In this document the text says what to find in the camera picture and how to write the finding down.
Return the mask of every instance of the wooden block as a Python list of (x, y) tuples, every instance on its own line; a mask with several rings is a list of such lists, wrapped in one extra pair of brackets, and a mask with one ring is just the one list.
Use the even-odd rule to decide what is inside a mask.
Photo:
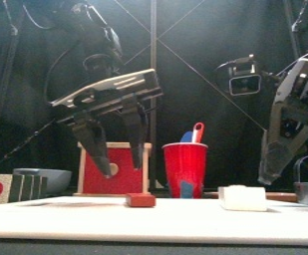
[(0, 174), (0, 203), (39, 199), (45, 194), (47, 177)]
[(155, 197), (150, 193), (125, 194), (128, 207), (154, 207)]

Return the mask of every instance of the white table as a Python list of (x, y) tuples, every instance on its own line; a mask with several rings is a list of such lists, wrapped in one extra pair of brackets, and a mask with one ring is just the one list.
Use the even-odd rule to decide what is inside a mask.
[(270, 200), (266, 212), (243, 212), (216, 199), (159, 198), (154, 208), (129, 208), (123, 197), (1, 204), (0, 240), (22, 239), (308, 248), (308, 206)]

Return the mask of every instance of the metal pole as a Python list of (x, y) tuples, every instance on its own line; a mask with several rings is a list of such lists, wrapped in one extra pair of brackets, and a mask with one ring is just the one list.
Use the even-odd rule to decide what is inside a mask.
[(301, 53), (299, 53), (299, 46), (298, 46), (298, 38), (294, 32), (291, 31), (294, 18), (291, 14), (291, 7), (290, 7), (289, 0), (283, 0), (283, 9), (285, 9), (286, 25), (287, 25), (287, 32), (289, 32), (290, 43), (291, 43), (293, 56), (294, 56), (294, 60), (297, 60), (301, 56)]
[[(155, 69), (155, 25), (156, 25), (156, 3), (155, 0), (151, 0), (151, 68)], [(151, 109), (155, 109), (155, 99), (151, 99)], [(151, 157), (150, 157), (150, 189), (155, 189), (155, 110), (150, 112), (150, 142), (152, 145)]]

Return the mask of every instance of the black curtain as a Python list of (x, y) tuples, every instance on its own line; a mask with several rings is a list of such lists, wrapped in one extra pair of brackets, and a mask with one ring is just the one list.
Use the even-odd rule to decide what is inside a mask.
[[(120, 38), (123, 73), (150, 67), (150, 1), (89, 1)], [(302, 1), (293, 0), (295, 17)], [(0, 5), (0, 160), (33, 131), (47, 124), (53, 110), (43, 100), (49, 67), (71, 49), (76, 36), (60, 29), (36, 28), (24, 13), (21, 1), (8, 1), (10, 20)], [(51, 21), (36, 8), (32, 18), (44, 27)], [(10, 24), (17, 28), (12, 34)], [(299, 51), (308, 49), (308, 13), (297, 34)], [(228, 60), (255, 56), (262, 69), (277, 73), (293, 62), (283, 1), (278, 0), (159, 0), (156, 1), (156, 74), (163, 97), (156, 104), (156, 179), (164, 185), (160, 147), (179, 140), (195, 122), (204, 123), (202, 142), (208, 146), (206, 187), (242, 183), (257, 185), (261, 127), (267, 127), (273, 88), (231, 97), (235, 106), (211, 86), (224, 86), (212, 70)], [(53, 100), (85, 80), (81, 49), (72, 48), (49, 77), (48, 96)], [(103, 116), (108, 141), (124, 141), (121, 120)], [(79, 149), (67, 127), (52, 123), (10, 158), (0, 172), (14, 167), (63, 168), (73, 172), (76, 185)], [(271, 188), (291, 188), (291, 170)]]

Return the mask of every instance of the blue spoon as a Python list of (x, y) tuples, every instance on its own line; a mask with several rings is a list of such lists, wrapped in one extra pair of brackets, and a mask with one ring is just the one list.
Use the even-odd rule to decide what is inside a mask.
[(191, 142), (191, 131), (187, 131), (187, 132), (182, 135), (179, 142)]

